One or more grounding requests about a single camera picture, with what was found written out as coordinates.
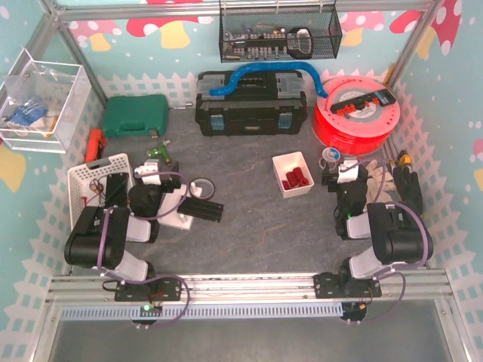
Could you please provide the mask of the white peg base plate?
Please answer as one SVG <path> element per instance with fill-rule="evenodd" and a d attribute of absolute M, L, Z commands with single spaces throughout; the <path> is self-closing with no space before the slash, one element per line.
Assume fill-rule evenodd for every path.
<path fill-rule="evenodd" d="M 158 223 L 160 225 L 169 226 L 176 229 L 190 230 L 193 222 L 192 216 L 187 216 L 186 214 L 179 213 L 177 208 L 182 196 L 185 194 L 186 185 L 182 184 L 179 189 L 175 189 L 172 192 L 166 193 L 158 209 L 158 215 L 165 214 L 169 210 L 171 213 L 166 214 L 162 218 L 158 218 Z"/>

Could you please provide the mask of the black aluminium extrusion profile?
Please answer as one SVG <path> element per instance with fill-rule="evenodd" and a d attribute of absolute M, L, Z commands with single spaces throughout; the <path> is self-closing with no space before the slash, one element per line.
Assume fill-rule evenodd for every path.
<path fill-rule="evenodd" d="M 193 216 L 212 222 L 220 222 L 224 206 L 212 201 L 202 201 L 197 198 L 186 198 L 177 208 L 179 214 Z"/>

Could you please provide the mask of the brown tape roll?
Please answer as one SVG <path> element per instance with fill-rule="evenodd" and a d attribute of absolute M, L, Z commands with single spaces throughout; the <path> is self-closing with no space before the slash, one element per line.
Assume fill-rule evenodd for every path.
<path fill-rule="evenodd" d="M 208 178 L 199 177 L 189 184 L 190 195 L 202 201 L 209 201 L 214 197 L 216 187 Z"/>

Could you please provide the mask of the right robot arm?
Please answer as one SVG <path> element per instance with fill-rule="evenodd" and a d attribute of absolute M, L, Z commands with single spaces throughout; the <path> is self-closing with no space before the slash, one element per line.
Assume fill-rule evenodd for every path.
<path fill-rule="evenodd" d="M 397 166 L 389 175 L 401 200 L 385 201 L 381 193 L 367 195 L 374 177 L 361 170 L 355 180 L 339 183 L 337 173 L 326 170 L 321 183 L 337 196 L 335 230 L 343 240 L 371 241 L 364 252 L 343 260 L 337 273 L 316 275 L 317 298 L 380 296 L 378 281 L 401 269 L 419 268 L 433 254 L 433 241 L 421 216 L 423 202 L 417 173 Z"/>

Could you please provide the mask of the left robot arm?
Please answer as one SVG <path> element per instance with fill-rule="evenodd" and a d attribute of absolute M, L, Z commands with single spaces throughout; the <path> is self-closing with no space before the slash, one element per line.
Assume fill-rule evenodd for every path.
<path fill-rule="evenodd" d="M 126 173 L 107 177 L 104 200 L 98 206 L 85 205 L 64 248 L 69 265 L 92 268 L 120 284 L 147 284 L 155 289 L 159 277 L 151 263 L 126 250 L 127 243 L 148 243 L 159 234 L 158 210 L 167 193 L 182 186 L 178 172 L 163 180 L 145 176 L 128 188 Z"/>

